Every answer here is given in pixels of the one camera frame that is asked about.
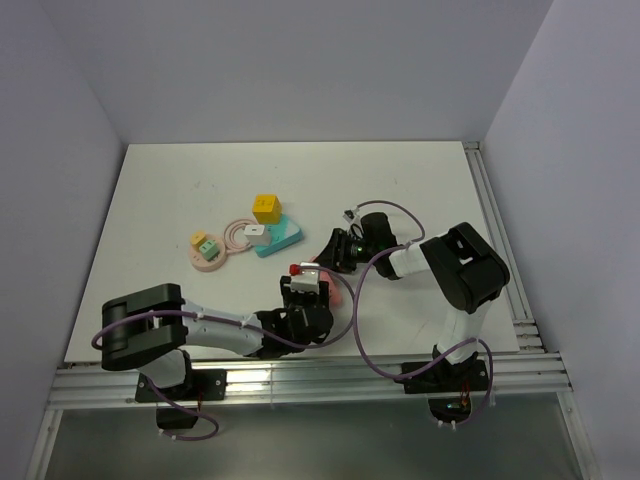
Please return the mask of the yellow cube socket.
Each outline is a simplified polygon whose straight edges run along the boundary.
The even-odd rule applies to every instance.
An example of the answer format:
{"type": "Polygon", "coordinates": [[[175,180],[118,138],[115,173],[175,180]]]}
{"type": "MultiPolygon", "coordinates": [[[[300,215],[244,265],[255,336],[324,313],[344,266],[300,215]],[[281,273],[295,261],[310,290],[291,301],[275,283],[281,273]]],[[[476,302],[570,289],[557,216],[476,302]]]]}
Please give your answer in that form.
{"type": "Polygon", "coordinates": [[[275,225],[280,222],[282,206],[275,194],[259,194],[255,197],[252,213],[259,224],[275,225]]]}

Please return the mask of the light yellow plug adapter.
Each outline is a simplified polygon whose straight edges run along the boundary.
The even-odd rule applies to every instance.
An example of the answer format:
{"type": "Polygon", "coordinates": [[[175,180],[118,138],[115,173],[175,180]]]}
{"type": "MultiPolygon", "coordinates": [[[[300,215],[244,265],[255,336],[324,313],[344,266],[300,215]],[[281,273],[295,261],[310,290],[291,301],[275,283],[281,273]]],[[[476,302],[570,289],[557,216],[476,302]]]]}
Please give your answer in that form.
{"type": "Polygon", "coordinates": [[[208,238],[206,232],[199,230],[190,236],[190,245],[195,249],[199,249],[200,246],[207,240],[208,238]]]}

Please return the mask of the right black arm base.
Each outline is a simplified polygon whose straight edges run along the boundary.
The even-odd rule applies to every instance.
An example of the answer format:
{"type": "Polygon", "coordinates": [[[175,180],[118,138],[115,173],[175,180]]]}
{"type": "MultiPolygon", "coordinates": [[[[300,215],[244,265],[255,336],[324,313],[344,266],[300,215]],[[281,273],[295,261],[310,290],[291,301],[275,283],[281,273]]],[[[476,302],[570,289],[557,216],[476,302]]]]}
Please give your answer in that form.
{"type": "Polygon", "coordinates": [[[429,397],[428,407],[436,423],[455,429],[468,421],[474,413],[474,393],[484,393],[478,408],[488,405],[492,390],[492,370],[474,354],[462,363],[451,365],[443,360],[433,368],[404,380],[396,380],[404,393],[446,394],[446,397],[429,397]]]}

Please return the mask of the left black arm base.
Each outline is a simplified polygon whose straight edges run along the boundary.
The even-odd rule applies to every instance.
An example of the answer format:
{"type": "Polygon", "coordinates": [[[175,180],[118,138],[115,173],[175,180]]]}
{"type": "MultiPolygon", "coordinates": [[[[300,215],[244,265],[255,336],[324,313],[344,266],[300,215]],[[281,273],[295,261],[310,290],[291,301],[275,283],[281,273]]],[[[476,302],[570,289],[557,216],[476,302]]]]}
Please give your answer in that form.
{"type": "MultiPolygon", "coordinates": [[[[159,388],[159,392],[169,400],[180,402],[195,402],[196,406],[191,411],[199,411],[204,402],[222,401],[225,398],[227,385],[227,371],[224,369],[192,370],[187,374],[186,383],[165,389],[159,388]]],[[[149,379],[139,374],[138,385],[135,393],[135,402],[159,403],[161,398],[153,390],[149,379]]],[[[186,432],[197,423],[194,415],[187,414],[165,403],[164,407],[156,408],[156,425],[163,430],[186,432]]]]}

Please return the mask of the green plug adapter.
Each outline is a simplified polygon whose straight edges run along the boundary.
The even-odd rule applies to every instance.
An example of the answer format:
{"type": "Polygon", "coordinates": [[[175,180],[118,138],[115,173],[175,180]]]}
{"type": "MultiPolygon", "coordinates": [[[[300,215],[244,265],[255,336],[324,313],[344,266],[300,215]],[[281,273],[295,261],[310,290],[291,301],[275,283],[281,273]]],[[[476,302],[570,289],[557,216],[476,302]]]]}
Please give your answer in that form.
{"type": "Polygon", "coordinates": [[[203,243],[199,252],[206,261],[213,261],[220,253],[220,249],[214,240],[208,239],[203,243]]]}

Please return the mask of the teal triangular power strip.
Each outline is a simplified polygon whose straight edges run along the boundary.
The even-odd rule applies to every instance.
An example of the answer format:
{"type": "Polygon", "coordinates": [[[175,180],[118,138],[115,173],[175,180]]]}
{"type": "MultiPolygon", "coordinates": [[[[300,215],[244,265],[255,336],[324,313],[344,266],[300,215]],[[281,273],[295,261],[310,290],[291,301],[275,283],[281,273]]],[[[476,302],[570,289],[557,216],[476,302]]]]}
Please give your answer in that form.
{"type": "Polygon", "coordinates": [[[266,246],[256,246],[254,251],[259,258],[266,258],[303,239],[300,226],[289,216],[282,214],[277,224],[266,224],[266,231],[270,235],[270,243],[266,246]]]}

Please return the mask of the white charger adapter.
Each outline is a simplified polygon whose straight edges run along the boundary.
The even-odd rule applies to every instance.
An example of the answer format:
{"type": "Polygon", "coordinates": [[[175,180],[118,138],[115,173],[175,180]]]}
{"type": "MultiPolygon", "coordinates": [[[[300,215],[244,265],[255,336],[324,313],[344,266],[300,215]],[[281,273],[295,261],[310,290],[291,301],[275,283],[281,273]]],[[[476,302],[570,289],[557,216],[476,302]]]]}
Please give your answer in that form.
{"type": "Polygon", "coordinates": [[[244,227],[243,234],[253,247],[269,246],[271,235],[266,225],[249,224],[244,227]]]}

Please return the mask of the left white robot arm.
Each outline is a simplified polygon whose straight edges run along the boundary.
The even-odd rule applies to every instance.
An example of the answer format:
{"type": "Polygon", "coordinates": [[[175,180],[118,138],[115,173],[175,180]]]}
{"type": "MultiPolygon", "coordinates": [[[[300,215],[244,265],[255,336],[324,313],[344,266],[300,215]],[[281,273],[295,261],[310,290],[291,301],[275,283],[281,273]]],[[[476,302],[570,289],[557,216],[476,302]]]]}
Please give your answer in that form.
{"type": "Polygon", "coordinates": [[[305,271],[299,280],[281,277],[279,285],[282,307],[246,315],[199,306],[174,283],[121,296],[102,306],[102,329],[91,345],[104,370],[136,370],[170,398],[183,399],[195,386],[186,346],[273,360],[328,339],[330,283],[305,271]]]}

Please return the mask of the pink round power strip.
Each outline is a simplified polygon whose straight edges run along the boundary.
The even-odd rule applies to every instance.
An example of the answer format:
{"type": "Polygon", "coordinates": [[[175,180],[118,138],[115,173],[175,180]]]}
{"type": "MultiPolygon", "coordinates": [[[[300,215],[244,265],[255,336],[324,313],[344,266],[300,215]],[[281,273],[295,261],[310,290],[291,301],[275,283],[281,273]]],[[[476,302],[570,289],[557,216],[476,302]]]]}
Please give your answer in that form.
{"type": "Polygon", "coordinates": [[[228,249],[222,237],[196,231],[189,239],[188,258],[192,267],[210,273],[224,265],[228,249]]]}

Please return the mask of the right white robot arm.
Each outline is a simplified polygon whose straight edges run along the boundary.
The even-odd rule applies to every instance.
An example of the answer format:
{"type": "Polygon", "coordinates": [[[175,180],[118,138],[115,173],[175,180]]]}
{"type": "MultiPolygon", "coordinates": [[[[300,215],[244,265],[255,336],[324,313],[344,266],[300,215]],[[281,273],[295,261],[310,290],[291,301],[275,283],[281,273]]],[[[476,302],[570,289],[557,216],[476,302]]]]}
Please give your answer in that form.
{"type": "Polygon", "coordinates": [[[352,273],[374,260],[377,273],[399,280],[429,272],[449,303],[443,331],[434,346],[439,356],[468,339],[477,339],[491,303],[510,282],[502,258],[467,222],[426,240],[401,247],[388,216],[374,212],[357,228],[335,228],[315,262],[338,273],[352,273]]]}

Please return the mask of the pink triangular power strip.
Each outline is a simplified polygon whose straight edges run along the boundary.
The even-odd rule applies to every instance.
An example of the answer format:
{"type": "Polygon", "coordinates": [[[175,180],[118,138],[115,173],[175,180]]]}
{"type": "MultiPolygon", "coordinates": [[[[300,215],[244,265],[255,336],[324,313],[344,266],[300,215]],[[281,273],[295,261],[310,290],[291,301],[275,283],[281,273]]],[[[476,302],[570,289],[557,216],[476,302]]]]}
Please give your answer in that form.
{"type": "Polygon", "coordinates": [[[317,271],[316,275],[318,276],[319,282],[325,282],[328,285],[330,307],[341,307],[343,305],[343,296],[340,289],[334,282],[334,277],[325,271],[317,271]]]}

